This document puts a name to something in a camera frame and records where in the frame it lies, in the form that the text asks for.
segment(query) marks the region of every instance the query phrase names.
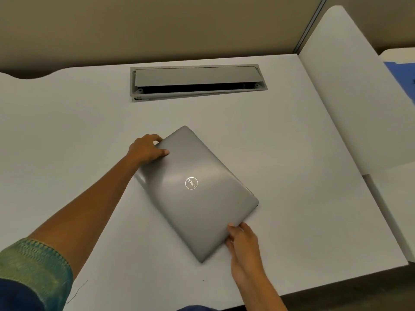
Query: silver laptop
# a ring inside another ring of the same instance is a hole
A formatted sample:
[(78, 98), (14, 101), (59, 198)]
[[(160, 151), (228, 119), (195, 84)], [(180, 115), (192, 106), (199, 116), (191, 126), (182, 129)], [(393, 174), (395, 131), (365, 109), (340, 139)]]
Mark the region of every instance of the silver laptop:
[(258, 205), (256, 197), (187, 126), (156, 145), (170, 154), (141, 167), (136, 177), (199, 262)]

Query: patterned sleeve cuff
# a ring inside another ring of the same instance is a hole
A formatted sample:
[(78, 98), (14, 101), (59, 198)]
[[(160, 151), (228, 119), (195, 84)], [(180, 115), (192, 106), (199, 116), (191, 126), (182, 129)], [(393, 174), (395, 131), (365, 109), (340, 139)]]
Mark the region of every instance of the patterned sleeve cuff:
[(36, 240), (22, 239), (0, 252), (0, 278), (33, 290), (45, 311), (63, 310), (72, 288), (72, 270), (63, 256)]

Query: beige wall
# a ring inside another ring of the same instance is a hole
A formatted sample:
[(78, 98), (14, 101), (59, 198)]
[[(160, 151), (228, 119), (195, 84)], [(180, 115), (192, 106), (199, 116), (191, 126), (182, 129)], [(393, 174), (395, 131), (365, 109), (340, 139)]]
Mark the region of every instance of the beige wall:
[(0, 70), (292, 53), (320, 0), (1, 0)]
[(326, 10), (337, 4), (346, 9), (378, 53), (415, 46), (415, 0), (327, 0), (308, 37)]

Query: desk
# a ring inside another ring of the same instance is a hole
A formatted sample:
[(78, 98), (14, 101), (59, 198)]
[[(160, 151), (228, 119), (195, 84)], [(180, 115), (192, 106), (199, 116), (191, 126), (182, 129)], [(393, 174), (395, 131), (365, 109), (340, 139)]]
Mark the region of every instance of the desk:
[[(129, 68), (259, 64), (268, 90), (132, 103)], [(0, 246), (29, 234), (145, 133), (188, 125), (259, 199), (248, 218), (280, 294), (406, 264), (297, 55), (0, 74)], [(221, 247), (199, 264), (129, 183), (65, 310), (242, 304)]]
[[(389, 49), (380, 57), (388, 62), (414, 63), (415, 48)], [(415, 262), (415, 162), (371, 173), (368, 184), (406, 259)]]

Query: floor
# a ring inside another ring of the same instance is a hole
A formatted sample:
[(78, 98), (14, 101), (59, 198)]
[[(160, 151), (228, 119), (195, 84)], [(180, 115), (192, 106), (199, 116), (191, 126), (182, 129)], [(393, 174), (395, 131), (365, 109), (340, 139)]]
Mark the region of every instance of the floor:
[[(413, 311), (415, 264), (282, 297), (289, 311)], [(238, 307), (232, 311), (242, 311)]]

